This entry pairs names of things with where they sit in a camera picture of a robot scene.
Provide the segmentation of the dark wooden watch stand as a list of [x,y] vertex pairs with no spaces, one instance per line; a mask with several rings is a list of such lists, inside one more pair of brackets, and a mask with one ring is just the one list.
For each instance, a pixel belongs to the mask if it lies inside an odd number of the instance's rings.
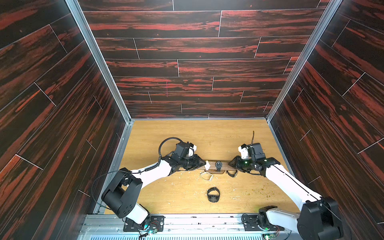
[[228,161],[206,161],[204,170],[211,174],[224,174],[225,172],[234,173],[236,169],[229,165]]

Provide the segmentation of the white watch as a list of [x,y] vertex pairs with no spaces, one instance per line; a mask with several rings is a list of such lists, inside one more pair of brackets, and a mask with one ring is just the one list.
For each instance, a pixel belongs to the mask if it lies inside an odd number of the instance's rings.
[[201,172],[200,173],[200,178],[204,181],[208,181],[208,182],[212,181],[213,177],[214,177],[213,174],[208,173],[208,172]]
[[211,165],[210,165],[209,161],[206,161],[206,164],[204,165],[204,167],[205,167],[206,171],[208,171],[210,169]]

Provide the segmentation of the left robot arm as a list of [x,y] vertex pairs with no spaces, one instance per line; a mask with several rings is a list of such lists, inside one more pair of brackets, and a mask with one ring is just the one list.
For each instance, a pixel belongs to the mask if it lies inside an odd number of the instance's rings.
[[180,141],[171,153],[159,155],[158,161],[139,170],[122,168],[102,194],[102,201],[120,218],[135,223],[141,231],[150,226],[150,212],[138,204],[141,190],[149,184],[181,170],[194,171],[206,164],[189,142]]

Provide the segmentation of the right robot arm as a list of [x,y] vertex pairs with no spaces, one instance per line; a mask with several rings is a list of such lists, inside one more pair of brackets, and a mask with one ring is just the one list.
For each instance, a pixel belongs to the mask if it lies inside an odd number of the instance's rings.
[[229,166],[239,172],[260,175],[277,185],[298,207],[293,213],[276,206],[261,208],[258,227],[263,231],[282,227],[298,233],[303,240],[337,240],[344,229],[338,203],[323,197],[291,175],[275,158],[267,158],[260,144],[243,144],[240,156],[234,157]]

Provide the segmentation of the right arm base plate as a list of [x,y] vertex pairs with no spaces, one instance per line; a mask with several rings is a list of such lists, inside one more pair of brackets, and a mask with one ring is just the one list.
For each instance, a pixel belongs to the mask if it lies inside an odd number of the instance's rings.
[[264,216],[259,214],[242,214],[241,221],[246,232],[251,231],[284,231],[285,228],[281,226],[272,225],[266,222]]

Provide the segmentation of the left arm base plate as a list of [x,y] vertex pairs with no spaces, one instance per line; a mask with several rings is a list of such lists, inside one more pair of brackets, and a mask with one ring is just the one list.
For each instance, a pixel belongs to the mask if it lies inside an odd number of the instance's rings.
[[133,220],[126,217],[123,232],[141,232],[155,234],[164,230],[164,223],[165,216],[161,215],[149,215],[141,224],[137,224]]

